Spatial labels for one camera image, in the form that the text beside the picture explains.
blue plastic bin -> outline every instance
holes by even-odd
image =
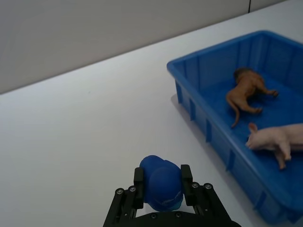
[[[278,98],[258,96],[252,106],[260,115],[241,113],[232,129],[234,111],[225,101],[235,87],[233,72],[250,67],[259,72]],[[303,215],[303,153],[292,154],[280,171],[270,152],[245,147],[248,123],[259,128],[303,122],[303,45],[268,31],[258,31],[218,44],[167,64],[176,81],[178,101],[189,112],[265,221],[271,224]]]

brown toy animal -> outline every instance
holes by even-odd
[[[236,112],[236,120],[232,125],[232,128],[236,126],[239,121],[239,109],[253,114],[262,112],[262,108],[253,108],[248,105],[247,99],[249,97],[253,96],[257,92],[272,95],[274,97],[278,96],[277,91],[267,90],[264,85],[264,79],[252,69],[239,68],[235,70],[233,76],[236,80],[237,86],[226,95],[226,101]]]

pig leg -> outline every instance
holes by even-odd
[[[278,96],[278,92],[277,91],[275,91],[275,90],[268,90],[266,87],[265,87],[265,85],[261,82],[261,81],[259,81],[258,83],[257,83],[257,88],[258,88],[258,90],[260,90],[262,93],[264,93],[264,94],[266,94],[266,95],[270,95],[270,96],[273,96],[273,97],[277,97]]]
[[[274,153],[278,161],[280,170],[285,169],[286,165],[284,160],[284,154],[280,150],[275,150]]]
[[[284,154],[284,160],[290,161],[292,157],[290,156],[290,144],[288,141],[282,141],[279,144],[281,152]]]

pig ear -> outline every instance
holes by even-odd
[[[251,133],[255,133],[258,131],[258,127],[256,126],[256,124],[252,122],[248,124],[248,128],[250,129]]]

animal figurine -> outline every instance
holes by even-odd
[[[274,152],[280,169],[286,168],[285,161],[291,160],[292,151],[303,151],[303,123],[258,130],[256,124],[249,123],[250,135],[246,146],[252,150]]]
[[[229,91],[226,95],[226,101],[236,113],[236,119],[232,128],[236,126],[239,121],[240,112],[239,109],[258,114],[262,112],[262,108],[253,108],[248,105],[247,99],[257,92],[264,93],[266,95],[278,96],[278,92],[275,90],[267,90],[264,85],[264,79],[260,74],[254,72],[249,68],[239,68],[235,70],[233,74],[237,86]]]

